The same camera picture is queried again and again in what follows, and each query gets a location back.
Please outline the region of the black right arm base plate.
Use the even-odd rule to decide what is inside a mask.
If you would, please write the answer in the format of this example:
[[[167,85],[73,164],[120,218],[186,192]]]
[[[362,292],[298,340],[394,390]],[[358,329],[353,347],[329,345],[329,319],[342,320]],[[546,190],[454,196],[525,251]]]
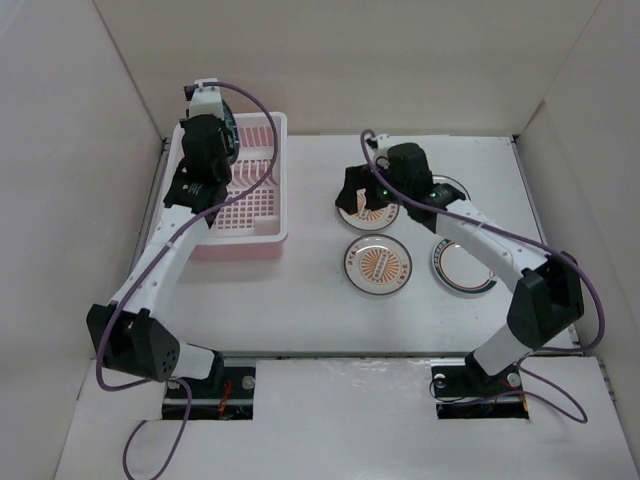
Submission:
[[[529,419],[515,365],[481,384],[466,376],[463,365],[435,365],[431,373],[439,420]]]

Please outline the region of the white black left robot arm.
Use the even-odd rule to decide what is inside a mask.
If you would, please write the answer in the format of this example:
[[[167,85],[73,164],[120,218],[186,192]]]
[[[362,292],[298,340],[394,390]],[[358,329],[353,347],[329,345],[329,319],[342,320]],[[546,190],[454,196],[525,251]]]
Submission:
[[[168,327],[170,296],[195,247],[227,199],[233,145],[213,114],[181,121],[183,157],[158,223],[125,284],[106,305],[93,305],[87,327],[104,367],[144,380],[189,378],[204,397],[223,387],[216,352],[179,340]]]

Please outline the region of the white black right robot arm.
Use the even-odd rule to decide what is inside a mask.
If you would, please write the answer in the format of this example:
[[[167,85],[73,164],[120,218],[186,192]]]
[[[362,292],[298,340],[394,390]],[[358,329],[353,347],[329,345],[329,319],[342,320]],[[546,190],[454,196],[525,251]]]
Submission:
[[[446,371],[455,396],[488,395],[509,368],[583,316],[586,281],[571,256],[498,227],[463,191],[435,181],[418,144],[366,134],[361,146],[365,162],[346,169],[335,200],[339,209],[356,213],[359,192],[369,210],[401,206],[413,221],[488,267],[512,294],[505,324],[463,365]]]

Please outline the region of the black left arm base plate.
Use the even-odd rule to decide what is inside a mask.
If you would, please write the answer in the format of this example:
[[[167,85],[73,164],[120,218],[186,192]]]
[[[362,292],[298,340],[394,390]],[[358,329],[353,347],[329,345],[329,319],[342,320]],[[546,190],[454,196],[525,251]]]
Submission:
[[[253,419],[256,368],[227,366],[213,379],[185,379],[192,393],[190,420],[244,421]],[[161,407],[163,420],[180,420],[187,407],[183,385],[166,387]]]

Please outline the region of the blue floral plate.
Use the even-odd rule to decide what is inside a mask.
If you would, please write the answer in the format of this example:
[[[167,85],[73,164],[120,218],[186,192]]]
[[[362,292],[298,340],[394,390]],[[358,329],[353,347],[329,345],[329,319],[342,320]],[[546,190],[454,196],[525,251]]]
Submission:
[[[230,165],[233,165],[240,153],[240,135],[236,119],[225,100],[222,100],[222,108],[224,113],[225,135],[226,135],[226,152]]]

